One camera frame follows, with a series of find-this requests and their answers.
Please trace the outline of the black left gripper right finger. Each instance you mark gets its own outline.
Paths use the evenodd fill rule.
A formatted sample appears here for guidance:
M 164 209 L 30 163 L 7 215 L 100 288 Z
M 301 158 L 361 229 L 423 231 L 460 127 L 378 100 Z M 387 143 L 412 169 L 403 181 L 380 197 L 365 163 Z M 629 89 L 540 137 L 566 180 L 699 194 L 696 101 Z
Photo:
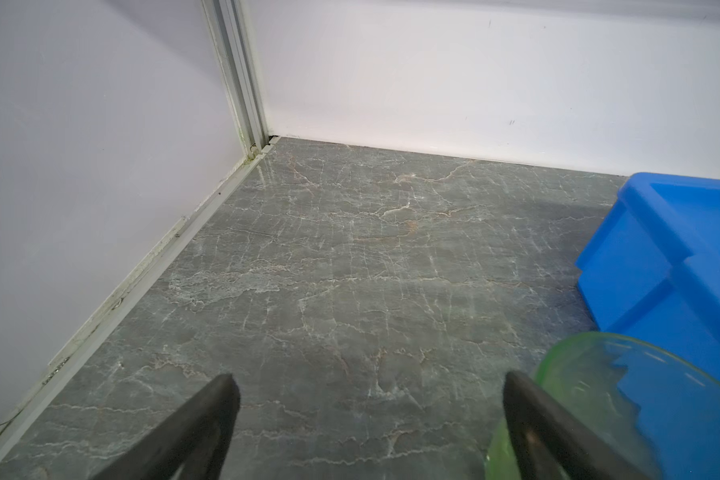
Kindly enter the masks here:
M 505 375 L 502 402 L 521 478 L 646 477 L 525 373 Z

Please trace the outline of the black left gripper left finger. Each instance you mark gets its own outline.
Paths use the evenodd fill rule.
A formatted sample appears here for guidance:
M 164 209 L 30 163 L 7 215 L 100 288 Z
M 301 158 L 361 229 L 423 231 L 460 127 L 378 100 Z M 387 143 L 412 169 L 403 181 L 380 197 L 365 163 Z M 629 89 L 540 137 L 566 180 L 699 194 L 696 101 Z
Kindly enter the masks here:
M 233 375 L 218 375 L 94 477 L 218 479 L 240 407 Z

